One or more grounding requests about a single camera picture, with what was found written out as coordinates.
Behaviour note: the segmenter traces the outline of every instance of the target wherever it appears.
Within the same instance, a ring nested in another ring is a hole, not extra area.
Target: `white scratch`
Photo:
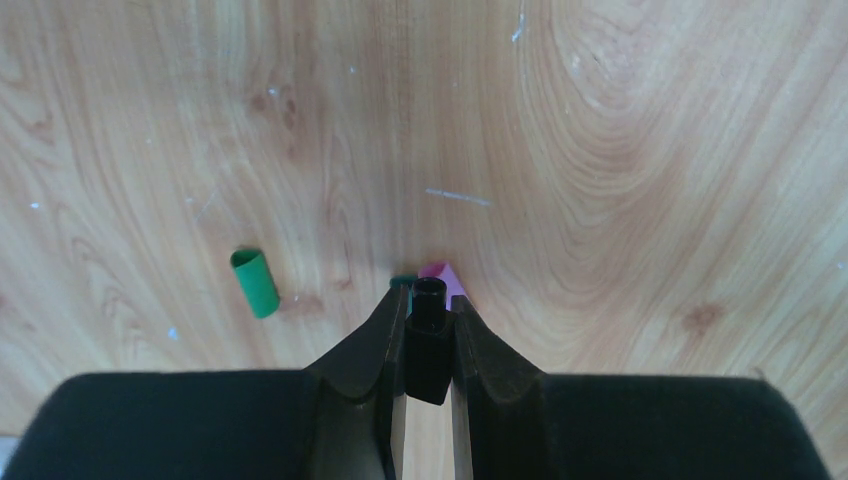
[[[524,33],[524,25],[526,24],[526,18],[524,17],[524,0],[521,1],[521,8],[518,14],[518,28],[515,30],[515,33],[512,34],[512,43],[518,41],[521,34]]]
[[[454,200],[464,200],[466,202],[476,203],[477,205],[482,205],[484,207],[488,207],[489,205],[492,204],[492,202],[490,202],[488,200],[484,200],[480,197],[473,197],[471,195],[462,195],[460,193],[446,192],[444,190],[436,190],[435,188],[428,188],[427,190],[424,190],[424,191],[426,193],[429,193],[430,195],[438,195],[440,197],[453,198]]]
[[[201,208],[200,211],[197,212],[197,215],[194,216],[194,223],[197,223],[197,221],[200,220],[200,217],[203,215],[203,212],[205,212],[206,209],[209,208],[209,205],[212,203],[212,200],[215,199],[216,195],[218,195],[217,189],[212,192],[212,195],[209,195],[209,200],[206,200],[206,203],[203,205],[203,208]]]

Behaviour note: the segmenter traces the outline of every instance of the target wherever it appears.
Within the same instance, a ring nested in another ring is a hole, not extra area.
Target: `green cylinder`
[[[236,278],[256,318],[265,318],[277,311],[280,307],[280,296],[262,250],[237,250],[230,256],[230,266],[236,272]]]

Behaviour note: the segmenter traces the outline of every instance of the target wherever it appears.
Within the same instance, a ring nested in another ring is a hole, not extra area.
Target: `black cylinder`
[[[435,277],[419,278],[412,284],[412,326],[427,332],[445,328],[448,287]]]

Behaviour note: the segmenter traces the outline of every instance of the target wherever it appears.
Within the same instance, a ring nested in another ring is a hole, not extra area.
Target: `wood grain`
[[[848,478],[845,2],[0,12],[0,433],[80,372],[302,367],[448,259],[540,367],[765,376]],[[450,477],[448,411],[409,422]]]

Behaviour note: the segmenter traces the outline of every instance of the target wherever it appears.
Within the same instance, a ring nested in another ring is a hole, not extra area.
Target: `white paint speck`
[[[515,30],[515,33],[512,34],[512,43],[518,41],[521,37],[521,34],[524,33],[524,25],[526,24],[526,18],[524,17],[524,0],[521,1],[521,8],[518,14],[518,28]]]
[[[463,200],[466,202],[476,203],[477,205],[482,205],[484,207],[488,207],[492,204],[492,202],[484,200],[480,197],[462,195],[460,193],[446,192],[444,190],[436,190],[435,188],[428,188],[427,190],[424,190],[424,192],[429,193],[430,195],[438,195],[440,197],[453,198],[454,200]]]

